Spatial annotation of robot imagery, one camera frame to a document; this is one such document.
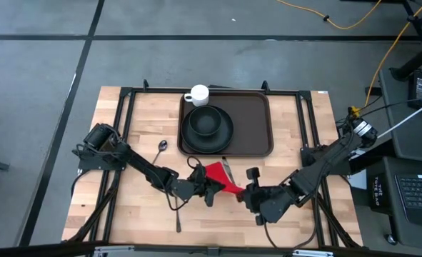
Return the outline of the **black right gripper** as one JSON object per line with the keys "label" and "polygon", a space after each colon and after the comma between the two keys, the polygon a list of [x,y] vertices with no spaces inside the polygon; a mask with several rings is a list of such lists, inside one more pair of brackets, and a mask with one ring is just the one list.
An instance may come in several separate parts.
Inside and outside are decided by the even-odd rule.
{"label": "black right gripper", "polygon": [[258,182],[260,173],[256,167],[248,169],[246,175],[252,182],[238,191],[236,200],[245,203],[247,209],[256,214],[257,226],[277,223],[290,205],[295,203],[296,194],[286,184],[260,186]]}

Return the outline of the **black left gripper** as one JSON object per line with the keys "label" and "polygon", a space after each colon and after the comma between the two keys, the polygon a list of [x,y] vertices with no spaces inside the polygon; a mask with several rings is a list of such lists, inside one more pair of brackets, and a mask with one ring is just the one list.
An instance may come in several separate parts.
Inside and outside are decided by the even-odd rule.
{"label": "black left gripper", "polygon": [[213,206],[216,193],[224,190],[225,184],[206,177],[206,168],[198,164],[187,179],[174,179],[171,182],[171,192],[184,202],[189,201],[193,196],[204,197],[208,207]]}

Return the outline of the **red cloth napkin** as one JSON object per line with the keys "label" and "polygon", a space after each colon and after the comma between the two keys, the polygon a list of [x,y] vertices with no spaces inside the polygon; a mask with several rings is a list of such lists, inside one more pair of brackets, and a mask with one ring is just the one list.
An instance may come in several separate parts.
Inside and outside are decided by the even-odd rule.
{"label": "red cloth napkin", "polygon": [[233,194],[238,194],[243,191],[243,188],[237,186],[230,180],[229,175],[226,173],[226,170],[220,161],[205,166],[205,169],[206,178],[223,185],[222,191]]}

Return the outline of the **dark metal knife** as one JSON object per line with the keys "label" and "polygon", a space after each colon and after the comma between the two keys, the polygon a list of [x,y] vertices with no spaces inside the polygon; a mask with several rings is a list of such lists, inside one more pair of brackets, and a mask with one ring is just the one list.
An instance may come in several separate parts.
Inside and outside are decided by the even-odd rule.
{"label": "dark metal knife", "polygon": [[229,163],[228,163],[225,156],[222,157],[221,162],[222,162],[222,165],[223,165],[223,169],[225,170],[226,175],[228,176],[229,180],[231,181],[231,183],[235,183],[234,178],[233,178],[233,174],[231,172],[231,168],[230,168]]}

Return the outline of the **black round plate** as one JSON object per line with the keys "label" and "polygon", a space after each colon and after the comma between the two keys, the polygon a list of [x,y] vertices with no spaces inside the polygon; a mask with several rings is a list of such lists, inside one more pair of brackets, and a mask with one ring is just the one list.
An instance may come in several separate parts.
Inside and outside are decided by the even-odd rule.
{"label": "black round plate", "polygon": [[212,107],[215,107],[222,116],[221,128],[212,136],[199,136],[190,129],[187,119],[193,110],[181,122],[181,138],[195,152],[204,154],[218,153],[227,148],[233,139],[233,121],[231,117],[223,109],[217,106]]}

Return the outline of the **dark metal fork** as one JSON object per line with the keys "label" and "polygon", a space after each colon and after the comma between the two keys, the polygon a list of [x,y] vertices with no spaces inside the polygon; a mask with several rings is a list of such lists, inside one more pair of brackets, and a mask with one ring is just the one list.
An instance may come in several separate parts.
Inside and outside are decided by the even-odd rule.
{"label": "dark metal fork", "polygon": [[179,200],[177,197],[174,197],[175,205],[176,205],[176,232],[181,232],[181,221],[179,216]]}

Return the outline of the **black bowl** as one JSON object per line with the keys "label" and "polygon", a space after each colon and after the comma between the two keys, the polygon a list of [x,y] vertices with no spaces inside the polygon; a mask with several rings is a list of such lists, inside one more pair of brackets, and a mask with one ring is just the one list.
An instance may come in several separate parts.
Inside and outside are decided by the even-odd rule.
{"label": "black bowl", "polygon": [[220,112],[212,106],[196,107],[187,119],[190,129],[199,136],[212,136],[222,124]]}

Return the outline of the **dark metal spoon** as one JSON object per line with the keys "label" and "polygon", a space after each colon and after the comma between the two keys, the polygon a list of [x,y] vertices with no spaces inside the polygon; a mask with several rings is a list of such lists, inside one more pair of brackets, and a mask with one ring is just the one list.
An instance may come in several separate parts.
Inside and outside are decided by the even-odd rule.
{"label": "dark metal spoon", "polygon": [[154,157],[154,159],[152,161],[152,164],[155,164],[156,163],[156,161],[157,161],[160,153],[164,152],[167,148],[168,148],[168,142],[167,142],[167,140],[162,140],[162,141],[159,142],[159,144],[158,144],[158,152],[155,155],[155,157]]}

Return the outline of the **white mug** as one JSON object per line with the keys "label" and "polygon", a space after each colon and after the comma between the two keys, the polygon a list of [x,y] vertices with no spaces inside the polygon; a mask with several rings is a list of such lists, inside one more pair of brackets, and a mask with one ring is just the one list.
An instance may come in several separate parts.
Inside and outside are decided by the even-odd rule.
{"label": "white mug", "polygon": [[209,89],[202,84],[195,85],[190,92],[184,94],[184,101],[192,103],[195,107],[205,106],[209,103]]}

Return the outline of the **brown plastic tray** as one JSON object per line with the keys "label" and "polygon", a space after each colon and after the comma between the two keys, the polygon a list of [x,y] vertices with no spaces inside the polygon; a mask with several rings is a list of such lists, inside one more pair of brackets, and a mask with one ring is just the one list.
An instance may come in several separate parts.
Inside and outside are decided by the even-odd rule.
{"label": "brown plastic tray", "polygon": [[209,104],[223,110],[222,128],[233,122],[233,136],[228,145],[210,156],[264,157],[273,150],[269,102],[254,91],[212,91]]}

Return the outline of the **white paper sheet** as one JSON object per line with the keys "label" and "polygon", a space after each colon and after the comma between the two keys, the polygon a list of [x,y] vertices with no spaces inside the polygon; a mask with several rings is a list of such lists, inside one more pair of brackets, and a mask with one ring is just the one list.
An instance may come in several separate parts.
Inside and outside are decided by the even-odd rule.
{"label": "white paper sheet", "polygon": [[362,190],[367,189],[365,173],[356,173],[354,175],[348,175],[346,178],[347,181],[350,183],[351,187]]}

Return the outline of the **black tote bag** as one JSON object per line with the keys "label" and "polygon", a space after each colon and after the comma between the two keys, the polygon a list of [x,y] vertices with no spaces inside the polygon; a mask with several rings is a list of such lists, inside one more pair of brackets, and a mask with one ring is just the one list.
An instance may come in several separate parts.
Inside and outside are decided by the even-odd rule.
{"label": "black tote bag", "polygon": [[369,206],[372,211],[391,215],[391,200],[388,183],[384,173],[368,177]]}

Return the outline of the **dark grey side desk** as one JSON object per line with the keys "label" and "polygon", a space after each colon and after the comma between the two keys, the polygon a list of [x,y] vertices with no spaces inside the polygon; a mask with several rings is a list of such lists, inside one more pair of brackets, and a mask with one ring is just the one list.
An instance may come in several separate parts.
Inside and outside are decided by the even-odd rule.
{"label": "dark grey side desk", "polygon": [[[410,78],[402,81],[392,77],[389,70],[382,70],[379,82],[385,101],[384,111],[391,106],[408,105],[408,82]],[[371,175],[384,173],[391,200],[392,214],[388,215],[391,233],[398,242],[405,246],[422,248],[422,226],[410,223],[403,211],[401,197],[396,185],[396,175],[422,174],[422,140],[407,138],[406,140],[384,136],[381,144],[372,152],[378,161],[369,167]]]}

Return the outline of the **black laptop keyboard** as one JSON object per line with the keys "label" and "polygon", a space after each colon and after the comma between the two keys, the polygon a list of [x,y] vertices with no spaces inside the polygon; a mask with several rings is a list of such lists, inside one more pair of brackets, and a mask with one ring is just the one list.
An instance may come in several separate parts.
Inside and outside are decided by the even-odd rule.
{"label": "black laptop keyboard", "polygon": [[395,178],[407,220],[422,226],[422,174],[401,174]]}

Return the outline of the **white thin rod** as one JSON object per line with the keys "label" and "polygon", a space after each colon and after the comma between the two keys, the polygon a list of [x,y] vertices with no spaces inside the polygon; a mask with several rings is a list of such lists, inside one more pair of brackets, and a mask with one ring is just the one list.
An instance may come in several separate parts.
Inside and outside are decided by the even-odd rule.
{"label": "white thin rod", "polygon": [[415,110],[407,104],[387,108],[390,128],[384,131],[379,138],[391,136],[397,139],[422,140],[422,110]]}

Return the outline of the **black crossbar with silver mounts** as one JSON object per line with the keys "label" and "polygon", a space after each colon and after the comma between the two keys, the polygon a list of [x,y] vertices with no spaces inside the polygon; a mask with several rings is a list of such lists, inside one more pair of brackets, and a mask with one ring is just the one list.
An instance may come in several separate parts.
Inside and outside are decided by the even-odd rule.
{"label": "black crossbar with silver mounts", "polygon": [[422,257],[412,253],[391,253],[372,251],[368,248],[342,248],[324,246],[322,248],[306,248],[293,250],[291,248],[242,248],[218,246],[160,246],[160,245],[130,245],[111,244],[105,241],[65,242],[57,244],[17,246],[0,248],[0,257],[76,257],[95,253],[112,252],[165,252],[165,253],[201,253],[207,256],[222,254],[272,254],[288,257]]}

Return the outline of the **black desk stand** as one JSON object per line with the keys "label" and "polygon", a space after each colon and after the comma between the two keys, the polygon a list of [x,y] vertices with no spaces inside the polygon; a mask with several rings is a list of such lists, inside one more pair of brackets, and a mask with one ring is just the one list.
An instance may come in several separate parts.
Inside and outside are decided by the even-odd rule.
{"label": "black desk stand", "polygon": [[[408,14],[408,24],[412,24],[419,39],[422,43],[422,16],[414,14],[413,9],[407,3],[408,0],[400,0],[403,4],[406,13]],[[420,69],[422,66],[422,50],[418,52],[414,57],[407,61],[400,68],[390,68],[392,77],[396,80],[402,81],[407,79],[414,71]]]}

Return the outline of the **black metal table frame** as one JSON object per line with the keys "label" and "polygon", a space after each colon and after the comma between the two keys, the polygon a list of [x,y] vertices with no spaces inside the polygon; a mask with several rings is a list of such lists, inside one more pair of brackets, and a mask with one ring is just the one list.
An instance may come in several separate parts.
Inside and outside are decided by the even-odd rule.
{"label": "black metal table frame", "polygon": [[[177,146],[181,94],[159,93],[156,89],[138,93],[132,89],[101,88],[92,121],[94,124],[119,119],[129,129],[131,147],[153,161],[158,144],[168,148],[156,163],[177,171],[182,178],[191,172],[191,162]],[[311,118],[316,119],[321,143],[336,139],[328,94],[314,91],[310,100],[297,95],[269,96],[273,151],[266,157],[228,159],[236,183],[248,183],[246,170],[258,167],[263,186],[280,182],[301,166],[300,150],[312,142]],[[316,248],[311,235],[315,228],[311,204],[290,207],[281,220],[257,226],[255,216],[230,193],[219,193],[212,207],[193,198],[179,210],[181,232],[176,232],[176,212],[165,195],[152,188],[145,177],[131,167],[121,173],[113,208],[105,208],[94,229],[93,239],[108,238],[114,244],[160,246],[218,246],[242,248],[290,248],[302,244]]]}

